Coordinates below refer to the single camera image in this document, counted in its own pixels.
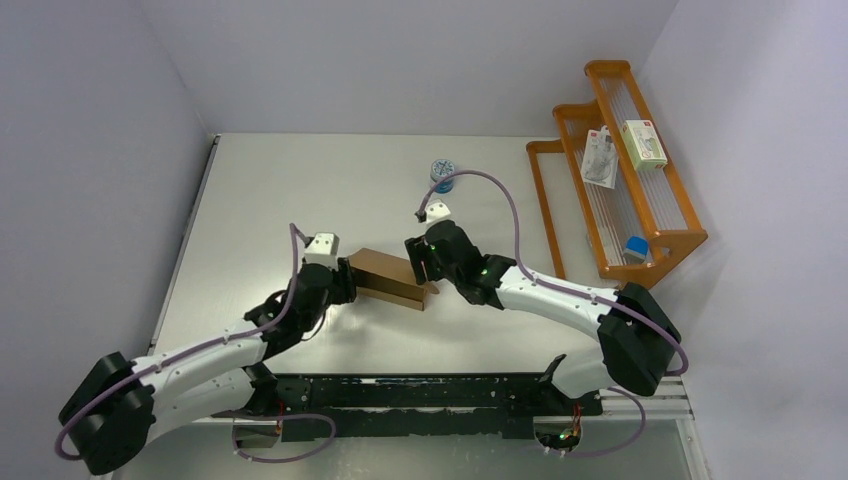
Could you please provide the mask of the brown cardboard box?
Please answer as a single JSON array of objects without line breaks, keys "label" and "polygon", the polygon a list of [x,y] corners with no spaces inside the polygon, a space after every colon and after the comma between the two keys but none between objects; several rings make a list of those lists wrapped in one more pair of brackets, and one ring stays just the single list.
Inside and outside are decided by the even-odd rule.
[{"label": "brown cardboard box", "polygon": [[417,311],[440,293],[430,282],[419,285],[406,258],[361,248],[348,257],[357,293]]}]

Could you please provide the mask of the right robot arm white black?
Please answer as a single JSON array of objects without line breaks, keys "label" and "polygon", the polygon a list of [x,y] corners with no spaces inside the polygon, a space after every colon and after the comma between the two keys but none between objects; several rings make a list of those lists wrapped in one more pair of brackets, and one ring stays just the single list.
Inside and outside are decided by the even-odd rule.
[{"label": "right robot arm white black", "polygon": [[588,287],[541,274],[513,258],[481,253],[452,220],[404,245],[417,283],[446,280],[472,305],[534,314],[593,341],[549,366],[539,398],[550,413],[565,413],[579,397],[612,387],[652,396],[669,373],[681,336],[639,284]]}]

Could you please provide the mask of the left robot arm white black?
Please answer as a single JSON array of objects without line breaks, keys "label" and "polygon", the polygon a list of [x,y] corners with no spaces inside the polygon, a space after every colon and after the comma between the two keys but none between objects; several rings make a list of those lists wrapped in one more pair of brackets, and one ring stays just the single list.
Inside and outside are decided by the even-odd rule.
[{"label": "left robot arm white black", "polygon": [[58,456],[111,473],[159,436],[224,412],[261,416],[277,400],[266,360],[300,343],[332,305],[356,298],[347,258],[305,263],[286,289],[223,333],[184,350],[97,360],[58,415]]}]

